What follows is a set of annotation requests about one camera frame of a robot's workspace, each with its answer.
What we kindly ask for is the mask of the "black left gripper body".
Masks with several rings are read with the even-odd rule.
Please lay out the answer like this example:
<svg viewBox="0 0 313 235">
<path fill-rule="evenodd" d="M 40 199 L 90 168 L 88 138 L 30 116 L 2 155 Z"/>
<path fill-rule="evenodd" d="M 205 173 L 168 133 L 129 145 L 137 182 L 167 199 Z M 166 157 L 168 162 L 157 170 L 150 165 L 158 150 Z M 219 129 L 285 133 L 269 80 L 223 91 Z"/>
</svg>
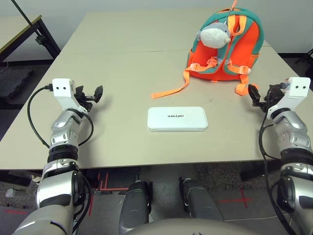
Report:
<svg viewBox="0 0 313 235">
<path fill-rule="evenodd" d="M 93 104 L 91 103 L 94 101 L 93 95 L 85 95 L 83 92 L 84 86 L 76 87 L 74 97 L 78 101 L 78 103 L 89 112 L 92 109 Z"/>
</svg>

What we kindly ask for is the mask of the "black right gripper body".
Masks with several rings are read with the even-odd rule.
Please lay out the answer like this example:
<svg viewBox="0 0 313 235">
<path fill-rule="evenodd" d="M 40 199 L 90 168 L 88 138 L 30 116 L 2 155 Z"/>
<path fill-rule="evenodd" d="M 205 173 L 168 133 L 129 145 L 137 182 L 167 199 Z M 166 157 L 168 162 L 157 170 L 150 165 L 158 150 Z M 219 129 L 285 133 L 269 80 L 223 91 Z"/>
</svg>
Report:
<svg viewBox="0 0 313 235">
<path fill-rule="evenodd" d="M 265 102 L 261 102 L 261 110 L 266 113 L 270 107 L 276 105 L 285 95 L 281 90 L 282 84 L 270 85 L 266 96 L 264 97 Z"/>
</svg>

